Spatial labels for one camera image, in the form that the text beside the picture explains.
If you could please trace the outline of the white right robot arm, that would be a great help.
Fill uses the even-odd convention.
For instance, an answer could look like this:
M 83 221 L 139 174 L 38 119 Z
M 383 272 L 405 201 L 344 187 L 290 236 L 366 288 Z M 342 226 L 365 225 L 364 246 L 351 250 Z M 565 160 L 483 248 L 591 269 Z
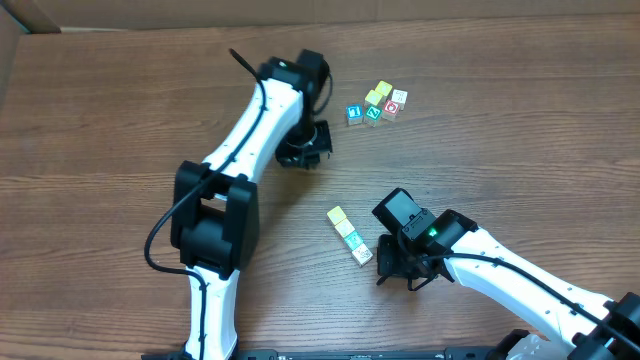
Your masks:
M 381 282 L 404 278 L 415 292 L 443 277 L 486 295 L 534 327 L 512 331 L 488 358 L 638 358 L 637 294 L 614 301 L 574 286 L 510 251 L 461 213 L 434 216 L 402 188 L 372 213 L 387 230 L 378 240 Z

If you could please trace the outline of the green faced block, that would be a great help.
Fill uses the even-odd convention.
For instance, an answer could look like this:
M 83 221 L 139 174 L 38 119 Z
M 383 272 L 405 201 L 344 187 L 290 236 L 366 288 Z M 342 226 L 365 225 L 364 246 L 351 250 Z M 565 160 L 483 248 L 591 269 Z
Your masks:
M 360 234 L 357 231 L 351 232 L 344 238 L 345 244 L 348 246 L 351 252 L 355 251 L 359 246 L 361 246 L 364 241 Z

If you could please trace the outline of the wooden block with red drawing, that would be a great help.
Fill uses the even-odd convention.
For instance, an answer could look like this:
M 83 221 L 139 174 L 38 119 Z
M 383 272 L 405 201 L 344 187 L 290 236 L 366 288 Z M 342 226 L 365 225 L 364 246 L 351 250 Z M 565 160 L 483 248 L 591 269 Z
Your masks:
M 351 255 L 359 267 L 363 267 L 373 258 L 373 253 L 365 244 L 360 244 L 352 250 Z

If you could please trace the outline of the yellow wooden block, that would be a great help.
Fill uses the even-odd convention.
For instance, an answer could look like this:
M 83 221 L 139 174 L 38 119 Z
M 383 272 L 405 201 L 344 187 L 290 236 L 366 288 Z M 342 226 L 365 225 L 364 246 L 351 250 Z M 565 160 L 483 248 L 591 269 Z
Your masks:
M 334 207 L 333 209 L 328 211 L 326 215 L 333 226 L 338 225 L 340 222 L 344 221 L 347 218 L 346 214 L 340 206 Z

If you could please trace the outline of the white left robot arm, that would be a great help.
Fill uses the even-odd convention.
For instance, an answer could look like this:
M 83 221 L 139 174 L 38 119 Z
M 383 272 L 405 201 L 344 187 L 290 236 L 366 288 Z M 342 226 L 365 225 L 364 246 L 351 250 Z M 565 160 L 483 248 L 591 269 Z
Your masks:
M 318 117 L 327 105 L 320 94 L 332 86 L 322 54 L 272 57 L 251 73 L 254 92 L 230 134 L 175 175 L 170 242 L 191 290 L 190 333 L 179 359 L 235 355 L 237 284 L 259 239 L 258 183 L 269 161 L 310 169 L 333 150 L 329 125 Z

